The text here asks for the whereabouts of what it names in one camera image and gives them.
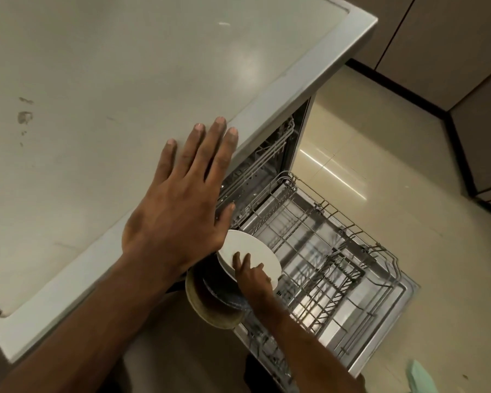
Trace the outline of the white dishwasher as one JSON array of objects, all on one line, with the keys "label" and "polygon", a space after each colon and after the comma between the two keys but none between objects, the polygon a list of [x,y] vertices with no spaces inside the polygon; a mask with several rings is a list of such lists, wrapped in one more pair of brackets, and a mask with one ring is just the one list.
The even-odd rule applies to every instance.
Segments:
[{"label": "white dishwasher", "polygon": [[222,116],[233,171],[377,23],[344,0],[0,0],[6,359],[118,259],[168,139]]}]

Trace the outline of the green cloth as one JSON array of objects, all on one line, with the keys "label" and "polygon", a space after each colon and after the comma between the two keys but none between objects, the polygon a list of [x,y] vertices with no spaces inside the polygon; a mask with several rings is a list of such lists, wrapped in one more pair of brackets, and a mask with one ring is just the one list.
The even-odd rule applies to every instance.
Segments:
[{"label": "green cloth", "polygon": [[417,360],[408,362],[405,374],[410,393],[439,393],[431,375]]}]

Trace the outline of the beige plate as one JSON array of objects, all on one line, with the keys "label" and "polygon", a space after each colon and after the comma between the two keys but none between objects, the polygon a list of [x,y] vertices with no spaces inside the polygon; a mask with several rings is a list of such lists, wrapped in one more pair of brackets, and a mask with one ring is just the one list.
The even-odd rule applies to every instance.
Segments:
[{"label": "beige plate", "polygon": [[200,272],[191,267],[185,278],[185,292],[193,310],[209,325],[232,330],[242,323],[245,311],[233,309],[214,297],[203,283]]}]

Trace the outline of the brown cabinet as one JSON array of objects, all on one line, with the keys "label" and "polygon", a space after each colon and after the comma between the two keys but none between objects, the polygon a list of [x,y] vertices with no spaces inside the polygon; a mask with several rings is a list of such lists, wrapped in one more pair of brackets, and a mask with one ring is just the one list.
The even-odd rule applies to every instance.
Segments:
[{"label": "brown cabinet", "polygon": [[491,0],[348,0],[378,18],[354,56],[449,111],[491,75]]},{"label": "brown cabinet", "polygon": [[491,75],[450,111],[469,196],[491,210]]}]

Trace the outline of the white plate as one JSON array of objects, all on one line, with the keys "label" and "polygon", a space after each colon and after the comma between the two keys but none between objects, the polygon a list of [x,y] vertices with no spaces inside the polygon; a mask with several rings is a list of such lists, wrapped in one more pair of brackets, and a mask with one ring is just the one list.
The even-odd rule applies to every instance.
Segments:
[{"label": "white plate", "polygon": [[251,255],[251,268],[263,264],[263,271],[270,278],[272,289],[275,291],[282,274],[281,264],[275,253],[258,238],[243,231],[229,230],[222,248],[216,254],[222,269],[234,282],[236,276],[233,256],[237,252],[240,253],[241,259],[246,254]]}]

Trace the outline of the person's right forearm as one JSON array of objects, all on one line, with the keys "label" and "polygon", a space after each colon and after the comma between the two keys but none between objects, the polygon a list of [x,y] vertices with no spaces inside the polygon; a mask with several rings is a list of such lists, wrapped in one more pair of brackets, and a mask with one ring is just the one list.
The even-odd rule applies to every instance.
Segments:
[{"label": "person's right forearm", "polygon": [[276,299],[251,308],[274,337],[300,393],[366,393],[360,381],[314,335],[292,319]]}]

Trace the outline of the person's left hand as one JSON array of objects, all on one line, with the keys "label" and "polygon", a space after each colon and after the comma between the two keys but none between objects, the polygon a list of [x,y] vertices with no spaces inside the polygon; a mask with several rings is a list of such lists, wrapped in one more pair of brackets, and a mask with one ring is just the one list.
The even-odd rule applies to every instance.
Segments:
[{"label": "person's left hand", "polygon": [[[154,188],[152,180],[125,224],[119,263],[133,261],[160,277],[176,277],[216,251],[205,247],[205,211],[216,208],[223,182],[196,180],[196,151],[208,131],[198,123],[188,135],[175,156],[177,181]],[[234,127],[227,132],[229,167],[239,135]]]}]

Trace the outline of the blue plate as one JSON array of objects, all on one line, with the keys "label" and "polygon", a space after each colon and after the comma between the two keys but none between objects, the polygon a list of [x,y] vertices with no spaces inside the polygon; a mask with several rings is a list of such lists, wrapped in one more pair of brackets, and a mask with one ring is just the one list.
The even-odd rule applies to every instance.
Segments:
[{"label": "blue plate", "polygon": [[204,275],[202,279],[209,292],[223,304],[241,311],[251,309],[238,284],[229,276]]}]

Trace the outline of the person's left forearm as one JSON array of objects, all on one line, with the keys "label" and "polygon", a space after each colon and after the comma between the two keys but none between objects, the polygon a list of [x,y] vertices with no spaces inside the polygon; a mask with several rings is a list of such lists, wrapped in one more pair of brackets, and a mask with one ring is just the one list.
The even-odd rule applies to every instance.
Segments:
[{"label": "person's left forearm", "polygon": [[95,393],[167,289],[192,262],[171,252],[122,255],[0,393]]}]

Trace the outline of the person's right hand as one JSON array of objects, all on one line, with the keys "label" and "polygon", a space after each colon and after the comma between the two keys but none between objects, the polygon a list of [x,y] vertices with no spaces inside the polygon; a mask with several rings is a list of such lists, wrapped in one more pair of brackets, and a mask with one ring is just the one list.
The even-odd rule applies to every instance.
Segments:
[{"label": "person's right hand", "polygon": [[260,321],[269,323],[285,314],[273,293],[270,282],[237,282],[237,284]]}]

